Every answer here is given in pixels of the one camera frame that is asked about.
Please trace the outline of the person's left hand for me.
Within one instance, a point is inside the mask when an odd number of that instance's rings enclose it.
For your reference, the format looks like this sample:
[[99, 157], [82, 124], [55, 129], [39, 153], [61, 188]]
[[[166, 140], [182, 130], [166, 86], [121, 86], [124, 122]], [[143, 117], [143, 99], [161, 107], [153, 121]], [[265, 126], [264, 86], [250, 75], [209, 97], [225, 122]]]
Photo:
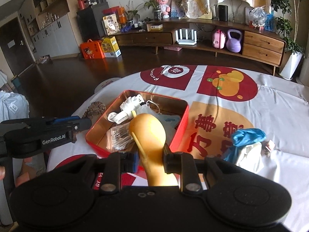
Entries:
[[5, 177], [5, 167], [0, 166], [0, 180], [3, 180]]

